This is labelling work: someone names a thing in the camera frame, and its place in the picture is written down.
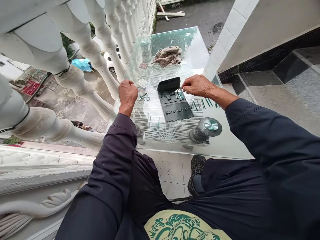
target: dark pants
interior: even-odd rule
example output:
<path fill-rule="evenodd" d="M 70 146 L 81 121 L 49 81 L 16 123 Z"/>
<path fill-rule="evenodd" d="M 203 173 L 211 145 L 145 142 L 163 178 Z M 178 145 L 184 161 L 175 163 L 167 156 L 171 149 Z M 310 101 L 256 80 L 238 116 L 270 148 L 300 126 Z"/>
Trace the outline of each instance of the dark pants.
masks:
<path fill-rule="evenodd" d="M 233 240 L 273 237 L 273 204 L 255 160 L 208 159 L 201 182 L 205 192 L 199 197 L 170 203 L 162 193 L 153 160 L 141 155 L 132 167 L 129 211 L 145 224 L 159 211 L 178 209 L 193 213 Z"/>

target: rag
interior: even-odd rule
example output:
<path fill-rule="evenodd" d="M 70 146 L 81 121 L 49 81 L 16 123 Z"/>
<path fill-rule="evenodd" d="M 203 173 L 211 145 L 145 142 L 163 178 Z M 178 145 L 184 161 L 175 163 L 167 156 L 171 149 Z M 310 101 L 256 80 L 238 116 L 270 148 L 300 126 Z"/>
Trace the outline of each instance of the rag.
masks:
<path fill-rule="evenodd" d="M 181 55 L 181 52 L 182 50 L 179 46 L 166 47 L 157 52 L 152 63 L 159 63 L 161 68 L 173 64 L 180 64 L 181 58 L 178 56 Z"/>

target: glass table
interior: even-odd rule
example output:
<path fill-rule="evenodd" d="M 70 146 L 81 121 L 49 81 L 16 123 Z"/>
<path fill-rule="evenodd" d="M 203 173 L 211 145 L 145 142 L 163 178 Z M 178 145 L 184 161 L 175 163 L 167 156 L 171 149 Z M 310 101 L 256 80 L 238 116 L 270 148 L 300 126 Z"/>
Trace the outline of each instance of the glass table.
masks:
<path fill-rule="evenodd" d="M 182 49 L 180 65 L 161 68 L 158 63 L 151 64 L 159 50 L 176 45 Z M 193 101 L 196 104 L 197 108 L 193 106 L 191 109 L 194 117 L 165 121 L 157 92 L 159 82 L 180 77 L 181 86 L 186 78 L 194 74 L 203 74 L 214 84 L 222 87 L 198 27 L 142 36 L 136 39 L 125 79 L 134 82 L 139 89 L 140 96 L 148 91 L 145 98 L 138 97 L 131 115 L 131 119 L 141 130 L 137 149 L 233 159 L 253 158 L 245 145 L 231 133 L 224 110 L 212 100 L 212 105 L 208 105 L 205 98 L 185 93 L 185 99 L 189 105 L 191 106 Z M 141 79 L 145 80 L 145 85 L 139 84 Z M 119 106 L 120 100 L 117 98 L 107 130 L 118 114 Z M 218 120 L 222 126 L 222 132 L 219 136 L 210 137 L 206 142 L 198 144 L 190 139 L 189 132 L 198 125 L 203 117 Z"/>

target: sneaker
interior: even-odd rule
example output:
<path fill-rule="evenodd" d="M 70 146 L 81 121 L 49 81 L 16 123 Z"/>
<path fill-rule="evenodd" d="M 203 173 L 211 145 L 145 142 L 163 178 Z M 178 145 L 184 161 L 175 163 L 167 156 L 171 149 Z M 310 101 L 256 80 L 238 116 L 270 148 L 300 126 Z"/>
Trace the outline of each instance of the sneaker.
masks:
<path fill-rule="evenodd" d="M 197 197 L 199 194 L 195 191 L 192 178 L 196 174 L 202 174 L 206 158 L 201 155 L 194 155 L 191 160 L 191 177 L 188 182 L 188 191 L 194 196 Z"/>

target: black case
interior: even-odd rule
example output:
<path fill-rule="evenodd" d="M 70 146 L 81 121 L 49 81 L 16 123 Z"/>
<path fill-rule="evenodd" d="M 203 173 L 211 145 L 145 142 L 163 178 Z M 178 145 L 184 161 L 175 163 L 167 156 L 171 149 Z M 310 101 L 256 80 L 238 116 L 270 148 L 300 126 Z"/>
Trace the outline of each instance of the black case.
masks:
<path fill-rule="evenodd" d="M 178 89 L 180 89 L 182 93 L 183 100 L 180 99 L 180 97 L 178 99 L 176 98 L 175 91 Z M 157 91 L 164 117 L 167 122 L 193 117 L 193 112 L 191 111 L 188 102 L 185 100 L 183 91 L 180 88 L 179 77 L 159 82 Z"/>

